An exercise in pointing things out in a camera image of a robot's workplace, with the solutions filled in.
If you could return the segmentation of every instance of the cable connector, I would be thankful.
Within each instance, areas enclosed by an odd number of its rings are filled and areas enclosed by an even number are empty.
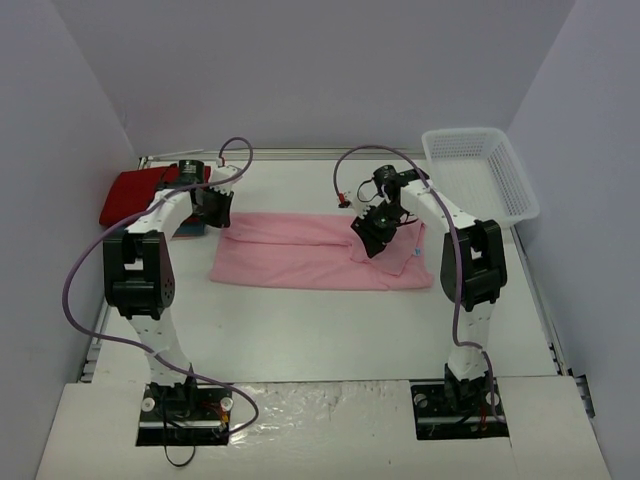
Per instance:
[[[351,202],[346,199],[344,193],[338,194],[338,200],[340,201],[340,203],[338,203],[338,208],[349,208],[351,206]]]

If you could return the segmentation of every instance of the red towel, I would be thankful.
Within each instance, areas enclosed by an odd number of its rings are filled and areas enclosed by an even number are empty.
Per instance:
[[[205,178],[210,174],[211,167],[206,167]],[[110,227],[129,215],[146,210],[156,193],[156,185],[172,182],[177,177],[177,165],[122,172],[111,185],[100,214],[100,225]],[[191,217],[187,221],[197,222],[198,219]]]

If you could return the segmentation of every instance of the white floor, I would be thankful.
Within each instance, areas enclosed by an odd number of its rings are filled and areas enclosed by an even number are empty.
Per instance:
[[[333,163],[257,161],[236,185],[232,210],[350,215],[337,208]],[[346,161],[340,186],[357,186],[385,163],[406,169],[395,161]],[[504,234],[509,279],[492,318],[488,345],[496,374],[555,375],[518,252],[510,232]],[[451,345],[453,305],[439,282],[431,290],[382,293],[215,284],[207,274],[217,239],[212,229],[203,238],[170,243],[177,286],[173,318],[196,371],[233,382],[442,377]],[[432,271],[437,274],[437,267]],[[106,333],[135,336],[117,311],[111,311]],[[103,345],[95,383],[147,380],[142,352]]]

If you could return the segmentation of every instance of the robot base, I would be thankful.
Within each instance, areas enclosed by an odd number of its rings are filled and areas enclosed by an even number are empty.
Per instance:
[[[232,406],[231,391],[200,386],[193,390],[195,408],[186,416],[169,415],[160,403],[153,399],[151,391],[145,391],[140,412],[136,446],[198,446],[227,445],[228,425]]]
[[[418,440],[509,436],[507,425],[497,422],[491,415],[491,405],[487,403],[488,398],[484,394],[478,395],[473,407],[464,412],[454,410],[446,400],[445,386],[442,381],[412,382],[411,398]],[[496,411],[498,415],[503,414],[502,402],[496,406]]]

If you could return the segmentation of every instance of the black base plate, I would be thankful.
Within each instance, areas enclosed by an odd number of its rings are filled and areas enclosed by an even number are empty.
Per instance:
[[[195,411],[191,412],[187,418],[168,418],[180,428],[167,424],[167,428],[164,429],[162,410],[157,403],[151,412],[140,412],[136,446],[227,445],[229,435],[226,429],[221,429],[218,413],[203,407],[202,404],[219,405],[222,398],[231,398],[231,392],[217,387],[199,387],[195,392],[197,406]],[[150,396],[149,391],[145,393],[145,398],[148,396]]]
[[[497,422],[491,415],[491,406],[482,399],[475,412],[455,412],[444,395],[442,383],[421,382],[411,385],[413,416],[418,440],[460,440],[474,438],[508,437],[506,424]],[[487,414],[484,426],[480,424],[481,408]],[[496,406],[502,415],[502,402]],[[464,423],[457,423],[470,415]]]

